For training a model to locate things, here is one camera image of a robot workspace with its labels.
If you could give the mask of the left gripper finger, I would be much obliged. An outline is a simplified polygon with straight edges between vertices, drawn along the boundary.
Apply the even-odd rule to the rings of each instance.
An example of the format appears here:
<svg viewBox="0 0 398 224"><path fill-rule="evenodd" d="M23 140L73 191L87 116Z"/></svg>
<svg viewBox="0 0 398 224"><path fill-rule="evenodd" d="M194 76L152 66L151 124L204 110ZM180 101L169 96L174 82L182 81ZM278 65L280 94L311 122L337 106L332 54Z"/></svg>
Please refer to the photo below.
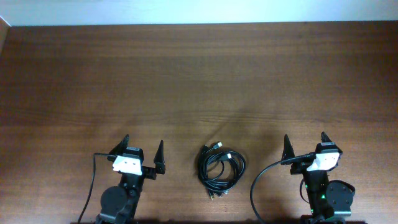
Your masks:
<svg viewBox="0 0 398 224"><path fill-rule="evenodd" d="M161 140L154 157L155 171L157 174L165 174L164 141Z"/></svg>
<svg viewBox="0 0 398 224"><path fill-rule="evenodd" d="M126 134L121 142L116 145L108 154L109 157L120 156L129 145L129 135Z"/></svg>

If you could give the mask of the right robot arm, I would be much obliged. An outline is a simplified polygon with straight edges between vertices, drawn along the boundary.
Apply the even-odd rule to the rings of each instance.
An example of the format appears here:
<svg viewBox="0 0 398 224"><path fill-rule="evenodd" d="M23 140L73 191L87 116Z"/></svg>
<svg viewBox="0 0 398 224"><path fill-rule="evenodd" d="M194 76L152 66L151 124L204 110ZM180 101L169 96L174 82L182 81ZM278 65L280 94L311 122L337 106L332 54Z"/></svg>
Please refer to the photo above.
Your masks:
<svg viewBox="0 0 398 224"><path fill-rule="evenodd" d="M284 136L282 165L290 166L292 175L303 175L311 214L303 215L300 223L344 223L351 215L355 188L342 180L330 180L328 173L338 166L343 151L321 133L321 142L313 152L296 156L287 135Z"/></svg>

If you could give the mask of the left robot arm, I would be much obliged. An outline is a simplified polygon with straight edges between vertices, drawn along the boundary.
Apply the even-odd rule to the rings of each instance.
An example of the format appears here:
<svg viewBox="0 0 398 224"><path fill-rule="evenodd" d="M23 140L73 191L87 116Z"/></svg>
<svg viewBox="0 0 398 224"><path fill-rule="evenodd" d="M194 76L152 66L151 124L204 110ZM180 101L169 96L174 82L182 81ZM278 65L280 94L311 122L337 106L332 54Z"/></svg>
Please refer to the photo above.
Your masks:
<svg viewBox="0 0 398 224"><path fill-rule="evenodd" d="M164 142L159 143L154 157L154 167L142 165L144 153L141 148L129 146L129 135L107 154L113 171L121 174L118 185L106 189L101 195L101 211L96 223L133 223L144 181L155 180L165 174Z"/></svg>

